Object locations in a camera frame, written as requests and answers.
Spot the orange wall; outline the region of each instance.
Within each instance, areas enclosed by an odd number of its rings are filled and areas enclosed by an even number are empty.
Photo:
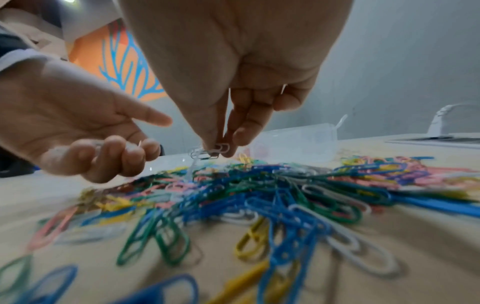
[[[121,20],[77,39],[68,57],[142,101],[167,95]]]

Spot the table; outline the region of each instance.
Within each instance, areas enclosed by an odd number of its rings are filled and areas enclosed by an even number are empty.
[[[414,136],[421,135],[339,141],[335,159],[322,165],[336,167],[341,157],[352,155],[434,156],[431,164],[435,166],[480,170],[479,150],[385,143]],[[142,174],[191,162],[186,154],[164,156],[147,164]],[[117,177],[102,186],[123,182],[125,178]],[[90,186],[80,177],[55,177],[42,172],[0,180],[0,265],[24,252],[39,219],[75,203],[80,191]],[[134,225],[131,223],[129,230],[116,239],[77,246],[50,245],[35,251],[32,281],[58,266],[76,263],[78,276],[59,303],[95,304],[108,303],[174,274],[189,272],[197,279],[201,300],[205,301],[227,280],[252,266],[233,255],[233,247],[246,227],[216,223],[187,227],[192,248],[178,267],[164,264],[154,241],[149,242],[135,264],[117,267],[117,255]],[[394,253],[401,263],[401,275],[390,279],[371,276],[319,244],[299,303],[479,303],[480,220],[402,205],[381,215],[366,216],[353,229]]]

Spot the transparent plastic box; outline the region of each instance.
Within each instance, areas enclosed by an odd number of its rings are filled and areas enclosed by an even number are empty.
[[[346,118],[344,115],[336,126],[324,123],[262,132],[249,145],[249,155],[270,163],[314,165],[329,162],[338,149],[337,129]]]

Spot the red paper clip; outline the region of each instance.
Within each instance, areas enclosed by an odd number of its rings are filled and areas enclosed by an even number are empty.
[[[62,231],[67,228],[67,225],[75,215],[78,207],[73,206],[60,211],[52,217],[45,225],[37,231],[27,245],[28,251],[40,249],[50,244]]]

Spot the hand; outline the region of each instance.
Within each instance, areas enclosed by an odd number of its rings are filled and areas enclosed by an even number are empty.
[[[117,2],[205,147],[227,142],[225,156],[232,156],[262,131],[273,111],[302,105],[353,0]],[[229,94],[233,111],[224,134]]]
[[[158,126],[169,116],[56,59],[34,59],[0,73],[0,145],[59,175],[101,183],[135,176],[160,155],[132,118]]]

